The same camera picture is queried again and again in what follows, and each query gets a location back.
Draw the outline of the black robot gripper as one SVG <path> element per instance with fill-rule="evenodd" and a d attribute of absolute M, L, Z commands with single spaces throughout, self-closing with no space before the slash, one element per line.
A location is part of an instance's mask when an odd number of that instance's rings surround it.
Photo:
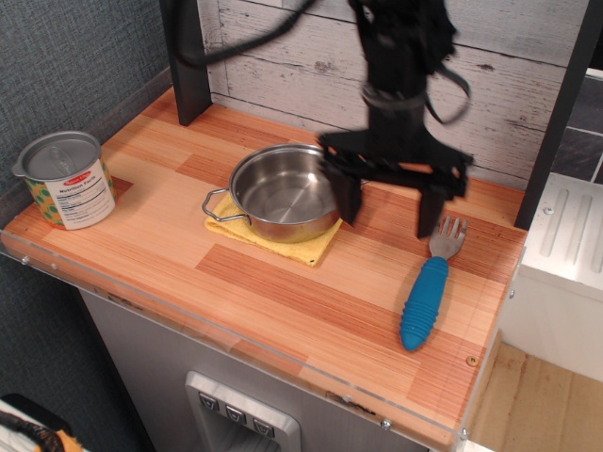
<path fill-rule="evenodd" d="M 438 141 L 424 123 L 427 96 L 365 91 L 368 127 L 318 138 L 339 216 L 353 225 L 362 207 L 362 179 L 420 191 L 416 236 L 438 225 L 445 201 L 465 195 L 473 158 Z"/>

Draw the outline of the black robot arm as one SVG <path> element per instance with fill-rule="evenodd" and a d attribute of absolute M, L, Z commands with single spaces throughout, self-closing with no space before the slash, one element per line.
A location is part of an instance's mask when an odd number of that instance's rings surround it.
<path fill-rule="evenodd" d="M 471 155 L 438 141 L 424 119 L 433 111 L 428 78 L 440 73 L 464 92 L 467 82 L 443 61 L 454 52 L 456 29 L 442 1 L 353 1 L 367 62 L 365 130 L 324 134 L 323 171 L 339 216 L 353 224 L 364 180 L 420 193 L 417 236 L 435 229 L 445 202 L 465 194 Z"/>

